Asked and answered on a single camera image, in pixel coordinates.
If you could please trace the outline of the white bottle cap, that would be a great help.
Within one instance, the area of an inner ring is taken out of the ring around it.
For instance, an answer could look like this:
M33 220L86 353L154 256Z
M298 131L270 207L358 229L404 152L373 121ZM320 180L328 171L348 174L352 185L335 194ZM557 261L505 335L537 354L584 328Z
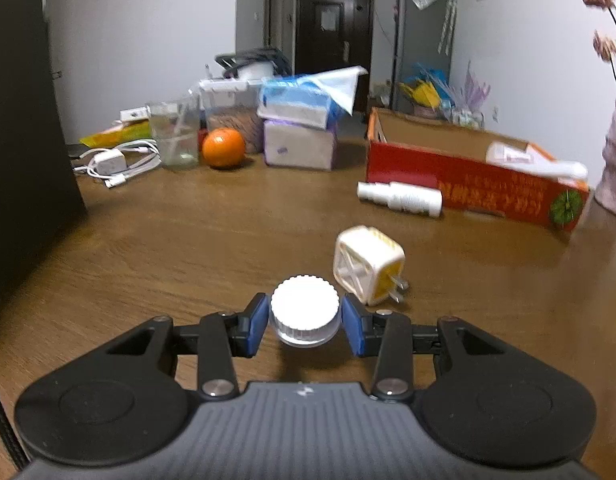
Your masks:
M277 338L289 346L314 348L326 344L341 324L338 292L318 276L287 278L271 295L270 322Z

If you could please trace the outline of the red white lint brush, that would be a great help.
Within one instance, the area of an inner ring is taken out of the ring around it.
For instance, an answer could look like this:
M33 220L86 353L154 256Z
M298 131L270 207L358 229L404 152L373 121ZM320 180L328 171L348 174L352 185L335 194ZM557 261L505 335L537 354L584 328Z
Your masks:
M512 145L493 142L486 150L486 162L490 165L553 180L566 179L583 182L588 180L588 168L580 162L550 159L531 144L521 151Z

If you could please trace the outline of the white yellow plug adapter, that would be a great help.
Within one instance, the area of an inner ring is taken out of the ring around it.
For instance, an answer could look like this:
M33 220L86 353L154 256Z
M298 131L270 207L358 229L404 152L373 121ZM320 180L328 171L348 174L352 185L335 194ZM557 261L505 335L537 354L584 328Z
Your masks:
M333 275L338 284L364 306L393 298L403 300L409 282L402 276L403 248L371 226L354 226L337 236Z

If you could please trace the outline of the white spray bottle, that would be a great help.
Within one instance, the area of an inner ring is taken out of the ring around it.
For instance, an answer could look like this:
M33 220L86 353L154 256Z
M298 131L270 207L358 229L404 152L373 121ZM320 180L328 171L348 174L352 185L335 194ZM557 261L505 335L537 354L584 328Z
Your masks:
M391 210L439 218L442 211L442 194L433 188L399 182L357 184L359 200L386 206Z

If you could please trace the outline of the orange fruit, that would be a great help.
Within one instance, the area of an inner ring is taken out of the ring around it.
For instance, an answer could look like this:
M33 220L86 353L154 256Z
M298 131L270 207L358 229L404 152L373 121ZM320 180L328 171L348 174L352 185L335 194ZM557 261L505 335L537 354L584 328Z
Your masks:
M246 143L241 133L231 128L210 131L201 144L201 154L212 168L232 168L242 164Z

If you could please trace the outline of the white purple tissue pack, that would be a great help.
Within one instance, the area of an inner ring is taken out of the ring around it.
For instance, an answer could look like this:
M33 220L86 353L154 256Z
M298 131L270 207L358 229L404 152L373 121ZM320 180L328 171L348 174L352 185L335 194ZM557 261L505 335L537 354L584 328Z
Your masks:
M266 120L263 126L265 163L273 167L332 170L337 135L290 122Z

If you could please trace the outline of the clear drinking glass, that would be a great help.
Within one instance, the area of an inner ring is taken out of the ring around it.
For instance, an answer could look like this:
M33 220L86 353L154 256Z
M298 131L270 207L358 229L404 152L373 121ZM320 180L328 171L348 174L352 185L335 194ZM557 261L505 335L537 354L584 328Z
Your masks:
M196 94L173 101L146 104L152 139L161 164L173 170L195 167L199 163L199 99Z

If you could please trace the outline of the yellow green packet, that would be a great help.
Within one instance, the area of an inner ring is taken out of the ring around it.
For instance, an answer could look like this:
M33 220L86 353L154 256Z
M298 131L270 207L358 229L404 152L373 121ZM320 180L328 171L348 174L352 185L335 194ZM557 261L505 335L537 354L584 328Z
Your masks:
M79 142L87 148L114 148L122 143L150 137L150 123L147 120L140 120L140 122L121 122L107 130L85 136Z

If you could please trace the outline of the black paper shopping bag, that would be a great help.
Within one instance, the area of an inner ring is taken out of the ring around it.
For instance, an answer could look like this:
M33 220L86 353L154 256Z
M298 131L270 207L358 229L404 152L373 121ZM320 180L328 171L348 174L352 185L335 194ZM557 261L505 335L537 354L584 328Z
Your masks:
M0 304L85 212L42 0L0 0Z

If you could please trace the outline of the clear food storage container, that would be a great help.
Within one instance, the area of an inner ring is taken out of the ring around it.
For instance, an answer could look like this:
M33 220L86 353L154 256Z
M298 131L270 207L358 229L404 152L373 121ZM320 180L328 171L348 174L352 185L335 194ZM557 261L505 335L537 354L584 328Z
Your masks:
M263 151L263 119L258 115L261 86L260 80L207 79L198 83L208 130L238 131L247 154Z

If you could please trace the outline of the blue tissue pack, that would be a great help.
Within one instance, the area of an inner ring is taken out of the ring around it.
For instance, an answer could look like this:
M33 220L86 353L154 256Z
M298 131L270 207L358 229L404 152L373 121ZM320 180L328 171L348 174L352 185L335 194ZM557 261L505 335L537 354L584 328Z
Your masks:
M344 114L352 115L362 66L269 79L259 91L257 114L265 120L327 130Z

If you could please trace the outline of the yellow blue bags pile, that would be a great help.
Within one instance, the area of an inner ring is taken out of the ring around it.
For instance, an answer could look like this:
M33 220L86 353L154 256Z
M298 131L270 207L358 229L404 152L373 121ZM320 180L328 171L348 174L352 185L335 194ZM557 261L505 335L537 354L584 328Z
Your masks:
M457 104L454 89L443 70L421 63L414 64L412 68L413 74L398 82L399 90L408 100L430 110L451 108Z

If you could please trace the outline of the purple coral decoration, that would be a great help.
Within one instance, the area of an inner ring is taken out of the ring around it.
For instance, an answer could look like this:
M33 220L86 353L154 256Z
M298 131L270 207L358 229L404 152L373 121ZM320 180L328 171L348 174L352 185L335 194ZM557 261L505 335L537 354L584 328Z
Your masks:
M479 81L472 71L472 62L468 62L464 84L460 90L463 106L466 110L473 113L479 113L489 98L491 92L491 84Z

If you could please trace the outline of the dark brown door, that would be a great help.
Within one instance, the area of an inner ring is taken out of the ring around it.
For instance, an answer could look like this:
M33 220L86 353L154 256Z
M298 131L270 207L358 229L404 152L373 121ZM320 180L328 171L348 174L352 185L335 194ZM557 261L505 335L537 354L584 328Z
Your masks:
M374 0L296 0L297 75L371 69Z

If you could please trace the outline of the grey refrigerator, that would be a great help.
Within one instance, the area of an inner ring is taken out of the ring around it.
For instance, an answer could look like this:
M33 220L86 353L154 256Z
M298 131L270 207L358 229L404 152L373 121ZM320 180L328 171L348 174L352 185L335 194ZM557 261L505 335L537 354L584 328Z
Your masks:
M457 0L397 0L396 36L393 47L393 90L390 107L410 113L413 104L398 88L398 82L413 74L421 63L450 75Z

